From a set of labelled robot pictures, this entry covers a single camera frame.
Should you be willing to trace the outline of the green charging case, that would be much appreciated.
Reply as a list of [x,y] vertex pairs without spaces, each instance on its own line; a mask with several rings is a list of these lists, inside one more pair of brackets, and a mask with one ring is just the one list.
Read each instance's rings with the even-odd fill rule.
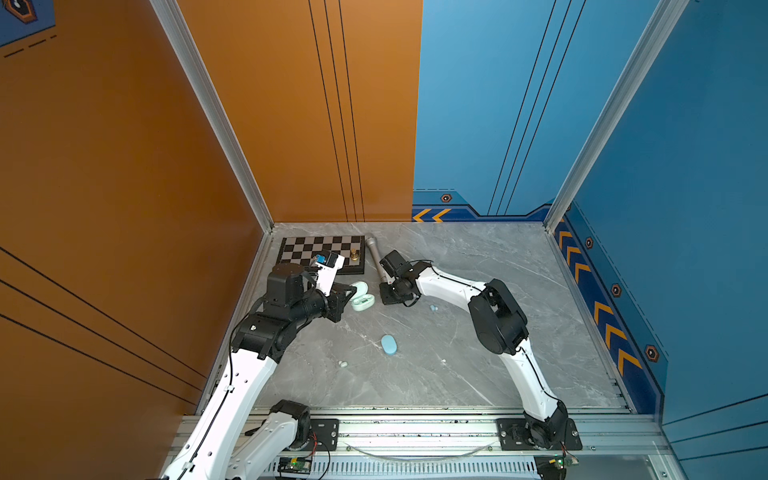
[[357,281],[351,284],[356,289],[349,305],[356,312],[362,312],[371,308],[375,304],[375,296],[369,292],[368,284],[364,281]]

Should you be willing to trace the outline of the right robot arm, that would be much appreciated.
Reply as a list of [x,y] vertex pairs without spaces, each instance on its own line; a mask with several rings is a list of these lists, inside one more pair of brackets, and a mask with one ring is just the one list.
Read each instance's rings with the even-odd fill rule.
[[377,262],[384,304],[410,307],[434,297],[468,312],[479,342],[500,357],[518,390],[526,442],[540,449],[565,444],[567,407],[548,385],[533,353],[527,316],[504,282],[458,277],[430,261],[408,261],[396,250]]

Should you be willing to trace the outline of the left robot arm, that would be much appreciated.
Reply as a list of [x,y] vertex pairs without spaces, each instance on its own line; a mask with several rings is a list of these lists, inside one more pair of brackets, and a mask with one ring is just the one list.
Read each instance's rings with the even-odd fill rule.
[[339,284],[341,255],[324,251],[310,268],[273,267],[267,290],[233,329],[222,378],[165,479],[256,479],[285,449],[309,436],[309,409],[282,401],[244,444],[238,439],[255,400],[299,331],[317,318],[334,323],[357,290]]

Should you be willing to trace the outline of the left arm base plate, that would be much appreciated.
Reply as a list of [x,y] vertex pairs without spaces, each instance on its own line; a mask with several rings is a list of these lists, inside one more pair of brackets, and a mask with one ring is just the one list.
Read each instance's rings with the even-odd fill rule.
[[311,416],[309,419],[308,435],[301,442],[295,441],[284,449],[284,452],[311,452],[316,448],[327,448],[330,452],[335,452],[338,445],[340,422],[335,418],[318,418]]

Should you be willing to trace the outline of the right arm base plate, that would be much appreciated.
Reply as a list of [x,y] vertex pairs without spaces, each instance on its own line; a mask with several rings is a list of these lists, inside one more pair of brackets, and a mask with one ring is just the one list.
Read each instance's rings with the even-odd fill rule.
[[523,418],[499,418],[495,421],[497,436],[503,451],[581,451],[583,443],[576,423],[573,419],[566,420],[562,432],[555,435],[550,446],[538,445],[528,429],[528,423]]

